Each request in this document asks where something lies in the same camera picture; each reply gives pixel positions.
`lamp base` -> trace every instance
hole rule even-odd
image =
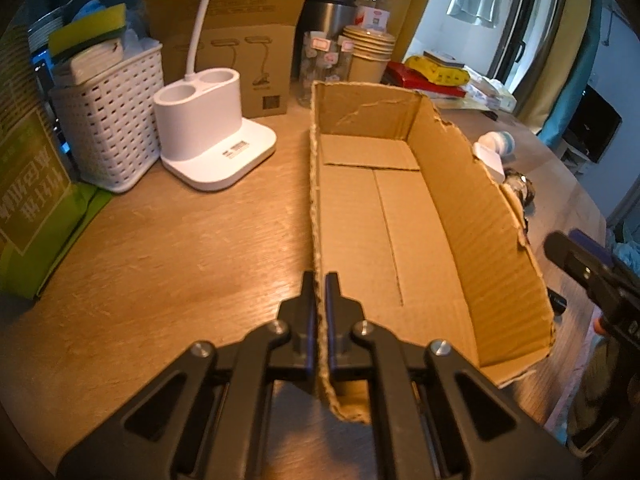
[[[242,118],[238,131],[188,160],[161,155],[168,171],[200,191],[225,189],[269,158],[276,150],[276,134],[270,128]]]

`teal curtain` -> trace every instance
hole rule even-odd
[[[602,18],[602,0],[591,0],[591,13],[587,22],[578,56],[569,77],[558,96],[551,114],[540,130],[538,138],[550,148],[555,148],[566,130],[575,111],[578,109],[584,89],[587,88],[593,63],[600,44],[600,19]]]

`black screen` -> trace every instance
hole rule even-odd
[[[580,139],[592,162],[598,162],[616,133],[622,118],[592,87],[582,93],[582,99],[569,122],[569,130]]]

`white wicker basket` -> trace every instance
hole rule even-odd
[[[160,156],[153,96],[162,88],[162,45],[80,86],[50,92],[83,180],[116,193]]]

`metal screw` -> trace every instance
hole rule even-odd
[[[213,345],[208,341],[198,341],[191,346],[191,353],[196,357],[209,357],[213,352]]]
[[[444,339],[436,339],[429,346],[431,351],[437,356],[449,355],[451,353],[451,345]]]
[[[281,319],[274,319],[269,323],[269,330],[274,334],[282,335],[289,330],[289,325]]]
[[[353,325],[353,331],[357,335],[366,336],[373,332],[373,323],[370,323],[366,319],[364,321],[359,321],[355,325]]]

